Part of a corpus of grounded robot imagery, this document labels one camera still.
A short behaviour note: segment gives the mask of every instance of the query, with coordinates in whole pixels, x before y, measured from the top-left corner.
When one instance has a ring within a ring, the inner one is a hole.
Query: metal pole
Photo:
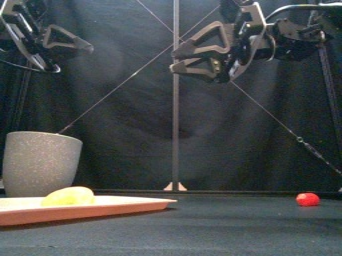
[[[174,0],[174,50],[179,47],[179,0]],[[179,75],[174,74],[172,191],[179,191]]]

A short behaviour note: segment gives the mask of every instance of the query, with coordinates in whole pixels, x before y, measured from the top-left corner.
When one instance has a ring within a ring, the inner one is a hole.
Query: black backdrop
[[[259,1],[266,15],[286,4],[306,2]],[[172,1],[140,3],[172,28]],[[159,190],[172,179],[172,48],[166,50],[172,33],[140,3],[48,1],[44,22],[91,42],[93,54],[61,63],[57,75],[0,67],[1,149],[9,131],[59,132],[113,91],[63,133],[84,143],[75,184],[97,189]],[[218,5],[219,1],[180,1],[180,35]],[[308,13],[282,16],[306,23]],[[216,10],[188,36],[220,19]],[[335,81],[338,47],[330,52]],[[24,61],[15,53],[4,57]],[[318,53],[302,62],[255,61],[235,82],[341,166]],[[179,179],[190,190],[339,189],[337,173],[231,84],[180,77],[179,109]]]

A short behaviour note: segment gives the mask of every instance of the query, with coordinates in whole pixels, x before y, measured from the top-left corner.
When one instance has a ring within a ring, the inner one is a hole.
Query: yellow object
[[[41,200],[41,206],[87,205],[95,203],[95,195],[87,187],[68,187],[53,191]]]

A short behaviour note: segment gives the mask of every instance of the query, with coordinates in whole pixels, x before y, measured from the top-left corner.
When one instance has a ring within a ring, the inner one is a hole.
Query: red ball
[[[316,206],[319,204],[319,197],[314,193],[300,193],[295,200],[300,206]]]

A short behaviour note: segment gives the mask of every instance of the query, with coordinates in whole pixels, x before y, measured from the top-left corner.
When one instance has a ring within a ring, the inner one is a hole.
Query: ceramic cup
[[[3,182],[8,197],[44,197],[72,185],[81,141],[53,133],[7,134]]]

